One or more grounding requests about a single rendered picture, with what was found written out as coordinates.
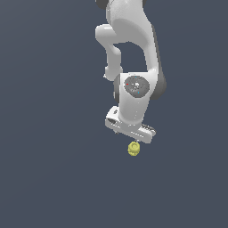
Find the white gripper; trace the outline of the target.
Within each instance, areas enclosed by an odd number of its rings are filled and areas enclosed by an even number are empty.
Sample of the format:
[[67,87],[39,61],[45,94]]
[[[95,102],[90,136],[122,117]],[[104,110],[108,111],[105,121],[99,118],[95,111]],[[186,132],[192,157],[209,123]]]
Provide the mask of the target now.
[[124,134],[134,138],[134,140],[143,143],[150,143],[152,137],[157,131],[148,125],[141,124],[138,128],[134,126],[124,126],[123,122],[119,120],[119,107],[113,106],[106,115],[105,126],[113,130],[115,134]]

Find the small yellow knobbly object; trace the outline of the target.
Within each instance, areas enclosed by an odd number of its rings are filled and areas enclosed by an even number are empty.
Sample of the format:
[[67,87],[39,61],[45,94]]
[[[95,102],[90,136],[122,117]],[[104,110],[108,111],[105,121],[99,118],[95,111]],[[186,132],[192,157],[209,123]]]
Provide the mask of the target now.
[[140,144],[138,142],[131,142],[128,145],[127,151],[131,156],[136,156],[140,152]]

